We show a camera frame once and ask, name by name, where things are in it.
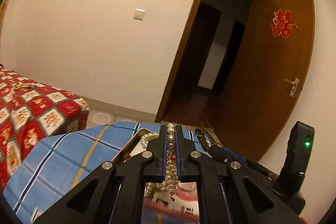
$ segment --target yellow stripe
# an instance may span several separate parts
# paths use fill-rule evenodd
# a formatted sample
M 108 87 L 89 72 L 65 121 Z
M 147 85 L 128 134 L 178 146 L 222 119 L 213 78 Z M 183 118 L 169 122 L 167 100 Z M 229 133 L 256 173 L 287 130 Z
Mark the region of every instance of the yellow stripe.
M 162 224 L 162 215 L 157 213 L 157 224 Z
M 98 135 L 98 137 L 96 138 L 95 142 L 91 145 L 89 151 L 88 151 L 87 154 L 85 155 L 85 157 L 84 157 L 84 159 L 83 159 L 83 161 L 82 161 L 82 163 L 81 163 L 81 167 L 78 169 L 77 174 L 75 175 L 75 178 L 73 179 L 73 182 L 72 182 L 72 185 L 71 185 L 71 189 L 74 188 L 74 187 L 77 185 L 77 183 L 78 183 L 78 181 L 79 181 L 79 178 L 80 178 L 80 176 L 81 176 L 81 174 L 82 174 L 82 172 L 83 172 L 83 168 L 86 166 L 87 161 L 89 160 L 89 158 L 90 158 L 90 156 L 91 156 L 93 150 L 95 149 L 97 143 L 99 142 L 100 138 L 101 138 L 102 135 L 104 134 L 104 131 L 105 131 L 108 127 L 109 127 L 109 125 L 106 126 L 106 127 L 104 127 L 104 128 L 101 130 L 101 132 L 99 133 L 99 135 Z

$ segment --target floor tile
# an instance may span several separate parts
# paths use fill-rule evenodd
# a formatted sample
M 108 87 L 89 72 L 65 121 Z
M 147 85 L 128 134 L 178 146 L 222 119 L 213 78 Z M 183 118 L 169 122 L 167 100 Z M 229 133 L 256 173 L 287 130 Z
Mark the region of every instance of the floor tile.
M 98 126 L 101 126 L 101 124 L 96 124 L 94 122 L 90 122 L 89 120 L 86 122 L 86 128 L 93 128 Z
M 140 120 L 132 119 L 129 117 L 117 116 L 115 119 L 116 122 L 142 122 Z
M 112 114 L 112 113 L 107 113 L 107 112 L 103 112 L 103 111 L 100 111 L 100 110 L 97 110 L 97 109 L 90 109 L 89 110 L 89 116 L 88 116 L 88 121 L 91 122 L 91 123 L 95 123 L 95 124 L 99 124 L 99 125 L 102 125 L 102 124 L 106 124 L 106 123 L 97 123 L 97 122 L 94 122 L 94 116 L 95 114 L 97 113 L 103 113 L 105 115 L 109 115 L 111 116 L 111 119 L 110 121 L 106 122 L 106 123 L 112 123 L 112 122 L 115 122 L 116 121 L 116 115 L 115 114 Z

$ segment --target metal screw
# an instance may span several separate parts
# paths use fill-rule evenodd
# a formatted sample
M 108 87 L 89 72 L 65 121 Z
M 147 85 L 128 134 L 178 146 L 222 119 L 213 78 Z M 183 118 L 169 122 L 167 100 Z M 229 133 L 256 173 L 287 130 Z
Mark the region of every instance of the metal screw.
M 199 151 L 193 151 L 193 152 L 190 153 L 190 155 L 193 158 L 197 159 L 197 158 L 199 158 L 201 156 L 201 152 L 199 152 Z
M 232 163 L 230 163 L 230 166 L 232 169 L 239 169 L 241 167 L 238 161 L 233 161 Z
M 112 168 L 112 162 L 110 162 L 110 161 L 103 162 L 101 167 L 103 167 L 103 169 L 105 169 L 105 170 L 109 170 L 109 169 Z
M 148 159 L 148 158 L 150 158 L 150 157 L 153 155 L 153 153 L 150 152 L 150 151 L 145 151 L 145 152 L 142 152 L 141 155 L 142 155 L 144 158 Z

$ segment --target open door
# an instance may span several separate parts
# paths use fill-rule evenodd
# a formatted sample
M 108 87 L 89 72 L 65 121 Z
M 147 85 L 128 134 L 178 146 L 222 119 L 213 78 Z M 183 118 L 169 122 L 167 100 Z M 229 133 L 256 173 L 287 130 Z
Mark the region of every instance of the open door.
M 224 146 L 258 161 L 277 138 L 307 75 L 314 17 L 313 0 L 254 0 L 211 121 Z

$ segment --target door handle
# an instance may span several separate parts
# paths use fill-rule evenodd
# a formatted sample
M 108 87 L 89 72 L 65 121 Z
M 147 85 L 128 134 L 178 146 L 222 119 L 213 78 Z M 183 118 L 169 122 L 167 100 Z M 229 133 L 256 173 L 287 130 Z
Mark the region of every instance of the door handle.
M 289 96 L 290 97 L 294 97 L 294 94 L 295 94 L 296 89 L 297 89 L 297 87 L 299 85 L 300 79 L 299 78 L 295 78 L 294 81 L 290 81 L 288 79 L 285 79 L 285 81 L 288 82 L 288 83 L 290 83 L 291 85 L 293 85 L 292 89 L 291 89 L 291 92 L 289 93 Z

